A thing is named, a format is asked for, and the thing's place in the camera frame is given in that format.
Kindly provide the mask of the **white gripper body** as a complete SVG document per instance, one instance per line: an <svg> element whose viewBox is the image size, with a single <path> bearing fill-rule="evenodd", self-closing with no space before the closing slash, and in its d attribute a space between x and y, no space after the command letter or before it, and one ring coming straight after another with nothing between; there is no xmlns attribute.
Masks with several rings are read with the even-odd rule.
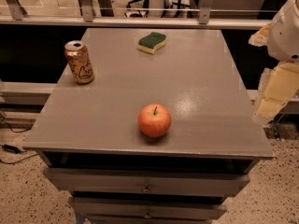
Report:
<svg viewBox="0 0 299 224"><path fill-rule="evenodd" d="M287 0L271 21L267 49L279 61L299 62L298 0Z"/></svg>

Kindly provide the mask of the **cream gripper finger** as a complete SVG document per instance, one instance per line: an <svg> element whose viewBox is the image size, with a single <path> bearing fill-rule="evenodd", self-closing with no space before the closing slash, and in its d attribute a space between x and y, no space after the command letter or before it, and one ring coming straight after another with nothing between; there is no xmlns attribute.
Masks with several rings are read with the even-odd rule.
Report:
<svg viewBox="0 0 299 224"><path fill-rule="evenodd" d="M249 44L255 47L262 47L268 44L270 24L267 23L259 31L249 38Z"/></svg>
<svg viewBox="0 0 299 224"><path fill-rule="evenodd" d="M262 72L252 120L266 124L283 109L299 90L299 63L279 62Z"/></svg>

